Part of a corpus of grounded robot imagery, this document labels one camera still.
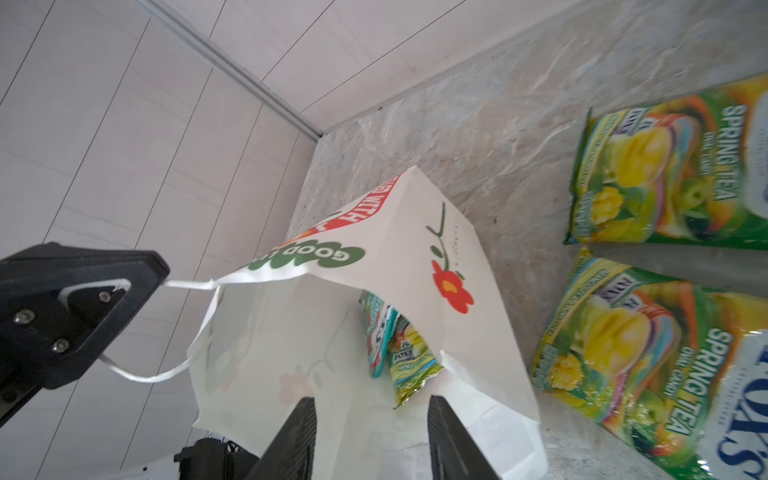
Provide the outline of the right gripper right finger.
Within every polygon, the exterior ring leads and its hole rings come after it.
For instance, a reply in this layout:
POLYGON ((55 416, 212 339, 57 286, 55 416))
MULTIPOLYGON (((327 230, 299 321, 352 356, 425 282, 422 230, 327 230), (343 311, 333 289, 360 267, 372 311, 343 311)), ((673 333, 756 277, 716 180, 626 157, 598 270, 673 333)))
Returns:
POLYGON ((449 402, 432 395, 427 413, 434 480, 499 480, 449 402))

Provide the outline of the mango Fox's candy packet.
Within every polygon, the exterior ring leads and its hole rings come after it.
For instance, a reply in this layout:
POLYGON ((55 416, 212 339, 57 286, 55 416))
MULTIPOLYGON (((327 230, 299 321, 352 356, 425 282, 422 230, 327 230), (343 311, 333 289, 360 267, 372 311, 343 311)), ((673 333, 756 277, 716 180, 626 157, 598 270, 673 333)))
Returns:
POLYGON ((396 408, 405 404, 443 367, 424 338, 403 315, 399 315, 387 348, 396 408))

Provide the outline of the teal berry Fox's packet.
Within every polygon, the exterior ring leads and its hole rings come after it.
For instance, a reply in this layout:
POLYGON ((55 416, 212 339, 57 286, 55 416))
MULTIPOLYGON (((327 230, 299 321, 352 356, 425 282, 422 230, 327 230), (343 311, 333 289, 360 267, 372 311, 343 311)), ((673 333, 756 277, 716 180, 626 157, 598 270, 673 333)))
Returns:
POLYGON ((378 378, 383 370, 399 312, 390 303, 368 291, 362 293, 360 302, 363 306, 369 373, 372 378, 378 378))

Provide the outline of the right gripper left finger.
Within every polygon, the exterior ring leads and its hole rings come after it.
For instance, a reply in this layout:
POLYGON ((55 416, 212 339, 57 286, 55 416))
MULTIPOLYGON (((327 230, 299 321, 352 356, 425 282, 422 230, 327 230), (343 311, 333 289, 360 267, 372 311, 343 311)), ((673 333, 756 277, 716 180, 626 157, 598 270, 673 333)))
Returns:
POLYGON ((303 397, 245 479, 311 479, 316 433, 315 399, 303 397))

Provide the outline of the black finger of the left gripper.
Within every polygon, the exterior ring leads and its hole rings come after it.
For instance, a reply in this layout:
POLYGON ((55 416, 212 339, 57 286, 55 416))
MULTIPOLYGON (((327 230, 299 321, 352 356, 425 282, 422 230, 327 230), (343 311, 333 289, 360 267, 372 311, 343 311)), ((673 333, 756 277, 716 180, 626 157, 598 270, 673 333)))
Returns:
POLYGON ((1 261, 1 421, 80 379, 170 274, 155 251, 50 242, 1 261))

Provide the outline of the green yellow Fox's candy packet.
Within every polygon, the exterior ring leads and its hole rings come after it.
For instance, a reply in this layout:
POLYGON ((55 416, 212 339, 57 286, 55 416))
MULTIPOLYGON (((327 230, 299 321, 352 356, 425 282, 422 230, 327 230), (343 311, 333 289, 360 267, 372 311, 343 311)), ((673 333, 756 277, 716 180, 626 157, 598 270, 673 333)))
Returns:
POLYGON ((767 247, 767 77, 588 115, 565 241, 767 247))

